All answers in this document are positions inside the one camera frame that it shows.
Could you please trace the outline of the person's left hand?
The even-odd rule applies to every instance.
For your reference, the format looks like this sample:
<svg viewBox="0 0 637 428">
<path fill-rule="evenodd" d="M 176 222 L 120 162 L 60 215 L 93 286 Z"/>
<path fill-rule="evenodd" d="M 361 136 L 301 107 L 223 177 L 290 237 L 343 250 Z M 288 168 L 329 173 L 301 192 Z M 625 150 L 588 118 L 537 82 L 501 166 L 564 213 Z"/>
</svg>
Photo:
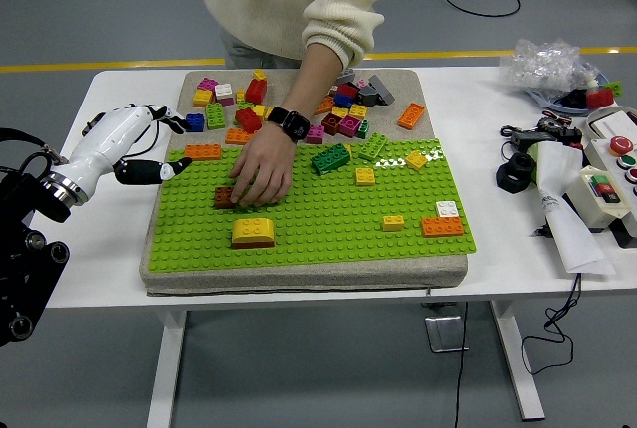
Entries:
<svg viewBox="0 0 637 428">
<path fill-rule="evenodd" d="M 296 150 L 277 125 L 265 123 L 244 146 L 229 174 L 235 180 L 231 201 L 242 206 L 279 202 L 292 186 Z"/>
</svg>

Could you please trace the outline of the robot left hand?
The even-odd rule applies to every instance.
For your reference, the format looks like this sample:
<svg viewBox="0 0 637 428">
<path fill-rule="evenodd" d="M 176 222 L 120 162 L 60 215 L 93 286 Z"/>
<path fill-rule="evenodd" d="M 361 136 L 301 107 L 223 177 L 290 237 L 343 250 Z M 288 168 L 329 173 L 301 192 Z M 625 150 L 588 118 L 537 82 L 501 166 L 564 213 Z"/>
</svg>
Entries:
<svg viewBox="0 0 637 428">
<path fill-rule="evenodd" d="M 178 134 L 190 128 L 167 106 L 130 105 L 103 114 L 73 150 L 69 162 L 50 174 L 59 199 L 68 206 L 88 202 L 99 178 L 111 172 L 126 185 L 160 184 L 183 172 L 192 163 L 190 157 L 167 163 L 128 158 L 132 146 L 154 122 L 164 122 Z"/>
</svg>

